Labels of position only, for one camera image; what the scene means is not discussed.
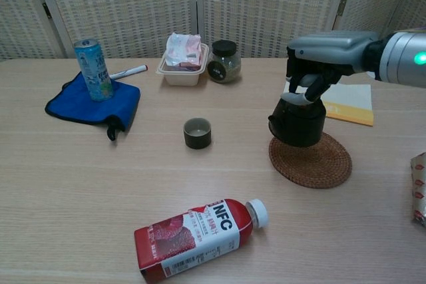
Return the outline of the light blue drink can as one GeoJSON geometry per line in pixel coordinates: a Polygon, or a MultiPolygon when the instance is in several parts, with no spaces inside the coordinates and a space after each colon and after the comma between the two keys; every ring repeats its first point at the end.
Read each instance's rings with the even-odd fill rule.
{"type": "Polygon", "coordinates": [[[114,91],[100,43],[83,39],[74,43],[74,50],[90,97],[94,101],[110,99],[114,91]]]}

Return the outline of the pink white snack packet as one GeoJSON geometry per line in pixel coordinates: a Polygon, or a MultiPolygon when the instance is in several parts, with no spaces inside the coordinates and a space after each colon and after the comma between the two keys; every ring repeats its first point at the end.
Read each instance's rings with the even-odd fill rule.
{"type": "Polygon", "coordinates": [[[198,69],[202,60],[201,36],[172,33],[166,42],[165,61],[170,67],[198,69]]]}

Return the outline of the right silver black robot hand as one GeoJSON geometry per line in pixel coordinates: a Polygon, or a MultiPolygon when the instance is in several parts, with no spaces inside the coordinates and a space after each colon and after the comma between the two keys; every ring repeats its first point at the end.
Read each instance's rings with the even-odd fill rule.
{"type": "Polygon", "coordinates": [[[363,52],[379,40],[372,31],[309,34],[287,45],[287,92],[281,99],[296,106],[313,104],[342,76],[363,71],[363,52]]]}

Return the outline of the blue microfibre cloth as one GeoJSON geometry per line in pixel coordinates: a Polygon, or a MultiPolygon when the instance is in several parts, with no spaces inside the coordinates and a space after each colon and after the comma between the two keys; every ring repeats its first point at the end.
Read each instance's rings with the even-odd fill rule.
{"type": "Polygon", "coordinates": [[[106,134],[116,140],[118,130],[124,132],[132,124],[140,100],[140,89],[119,81],[112,81],[114,94],[103,101],[94,101],[81,73],[65,83],[60,93],[48,101],[45,112],[61,120],[81,124],[107,126],[106,134]]]}

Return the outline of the glass jar black lid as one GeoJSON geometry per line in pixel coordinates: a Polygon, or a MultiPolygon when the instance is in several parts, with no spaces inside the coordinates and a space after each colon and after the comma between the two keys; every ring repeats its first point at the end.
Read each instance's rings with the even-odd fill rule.
{"type": "Polygon", "coordinates": [[[236,43],[222,39],[213,42],[207,64],[209,77],[217,83],[234,82],[240,70],[241,58],[236,43]]]}

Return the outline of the woven folding screen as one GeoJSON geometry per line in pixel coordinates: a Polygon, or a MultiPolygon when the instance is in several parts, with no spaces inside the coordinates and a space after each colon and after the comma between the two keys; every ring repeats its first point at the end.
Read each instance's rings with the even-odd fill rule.
{"type": "Polygon", "coordinates": [[[318,31],[426,28],[426,0],[0,0],[0,61],[71,58],[98,39],[108,58],[159,57],[171,33],[228,39],[243,57],[278,58],[318,31]],[[42,3],[52,19],[48,19],[42,3]]]}

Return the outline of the white marker pen red cap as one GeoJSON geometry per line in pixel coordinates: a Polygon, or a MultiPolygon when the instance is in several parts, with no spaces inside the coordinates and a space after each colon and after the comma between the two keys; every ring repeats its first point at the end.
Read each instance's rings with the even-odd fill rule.
{"type": "Polygon", "coordinates": [[[138,67],[134,67],[134,68],[131,68],[131,69],[127,69],[125,71],[120,71],[120,72],[116,72],[114,74],[111,74],[110,78],[112,80],[118,80],[118,79],[128,77],[128,76],[131,76],[131,75],[134,75],[134,74],[138,74],[140,72],[144,72],[144,71],[147,71],[147,70],[148,70],[147,65],[140,65],[138,67]]]}

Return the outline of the small dark tea cup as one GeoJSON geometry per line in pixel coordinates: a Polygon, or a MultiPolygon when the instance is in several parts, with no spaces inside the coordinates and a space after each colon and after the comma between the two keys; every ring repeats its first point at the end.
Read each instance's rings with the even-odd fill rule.
{"type": "Polygon", "coordinates": [[[210,145],[211,125],[205,118],[191,118],[183,126],[184,141],[187,147],[195,150],[203,149],[210,145]]]}

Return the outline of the beige plastic food tray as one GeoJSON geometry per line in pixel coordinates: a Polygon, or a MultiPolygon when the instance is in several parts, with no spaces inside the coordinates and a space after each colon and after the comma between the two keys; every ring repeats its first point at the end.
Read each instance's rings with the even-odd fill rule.
{"type": "Polygon", "coordinates": [[[173,71],[166,64],[166,52],[163,52],[156,70],[156,74],[162,75],[170,86],[195,86],[198,84],[199,76],[205,71],[209,55],[209,46],[201,43],[202,60],[200,68],[196,71],[173,71]]]}

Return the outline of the red NFC juice bottle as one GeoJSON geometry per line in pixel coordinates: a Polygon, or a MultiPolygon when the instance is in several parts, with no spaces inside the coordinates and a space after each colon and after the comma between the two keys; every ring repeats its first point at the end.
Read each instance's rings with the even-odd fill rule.
{"type": "Polygon", "coordinates": [[[139,270],[147,284],[162,280],[245,245],[254,229],[267,226],[259,199],[223,199],[134,232],[139,270]]]}

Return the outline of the gold red-patterned snack bag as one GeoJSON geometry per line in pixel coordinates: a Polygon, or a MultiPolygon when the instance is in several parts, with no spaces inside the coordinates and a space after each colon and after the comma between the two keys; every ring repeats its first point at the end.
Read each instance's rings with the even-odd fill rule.
{"type": "Polygon", "coordinates": [[[426,229],[426,152],[411,159],[413,220],[426,229]]]}

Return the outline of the round woven rattan coaster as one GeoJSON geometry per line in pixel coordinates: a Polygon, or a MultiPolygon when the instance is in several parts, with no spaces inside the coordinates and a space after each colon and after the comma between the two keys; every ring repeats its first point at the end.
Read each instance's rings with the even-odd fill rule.
{"type": "Polygon", "coordinates": [[[349,152],[325,132],[317,144],[307,148],[290,146],[273,138],[268,152],[272,166],[283,177],[306,188],[335,188],[351,175],[349,152]]]}

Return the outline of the black teapot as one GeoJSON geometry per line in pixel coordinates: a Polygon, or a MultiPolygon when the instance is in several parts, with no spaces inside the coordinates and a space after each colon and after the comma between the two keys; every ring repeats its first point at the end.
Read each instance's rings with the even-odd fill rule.
{"type": "Polygon", "coordinates": [[[269,115],[270,132],[281,142],[305,148],[320,141],[326,109],[321,99],[313,102],[305,94],[285,92],[269,115]]]}

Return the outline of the white yellow Lexicon book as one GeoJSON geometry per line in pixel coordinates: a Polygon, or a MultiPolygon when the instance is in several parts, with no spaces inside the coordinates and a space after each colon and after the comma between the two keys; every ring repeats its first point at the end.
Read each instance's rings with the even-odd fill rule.
{"type": "Polygon", "coordinates": [[[328,118],[373,126],[370,84],[334,84],[321,99],[328,118]]]}

